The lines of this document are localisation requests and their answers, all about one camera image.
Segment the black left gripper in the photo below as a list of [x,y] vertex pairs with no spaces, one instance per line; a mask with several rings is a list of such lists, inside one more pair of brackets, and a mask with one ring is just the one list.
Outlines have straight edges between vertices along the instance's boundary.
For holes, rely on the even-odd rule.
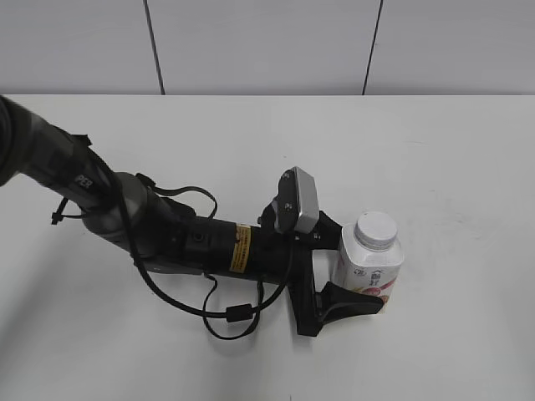
[[331,322],[379,313],[385,305],[380,297],[352,292],[332,282],[327,282],[320,292],[315,289],[313,251],[337,250],[342,226],[320,211],[309,233],[298,231],[296,226],[286,231],[281,229],[282,220],[292,215],[292,212],[279,212],[271,204],[258,222],[271,241],[279,239],[288,249],[288,263],[284,265],[280,283],[288,289],[297,334],[316,337]]

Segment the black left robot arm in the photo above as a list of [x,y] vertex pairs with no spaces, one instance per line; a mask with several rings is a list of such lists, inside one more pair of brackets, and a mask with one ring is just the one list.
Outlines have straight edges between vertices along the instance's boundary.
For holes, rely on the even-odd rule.
[[[76,204],[84,226],[127,251],[156,296],[204,323],[247,322],[247,331],[254,332],[262,311],[288,292],[298,334],[314,337],[328,323],[373,315],[385,304],[332,282],[316,290],[313,252],[337,249],[342,228],[320,210],[313,177],[298,167],[281,175],[255,226],[199,216],[176,201],[178,190],[160,188],[139,173],[113,171],[87,136],[72,135],[2,98],[1,181],[18,174]],[[223,312],[191,307],[163,292],[153,280],[156,273],[254,281],[257,304]]]

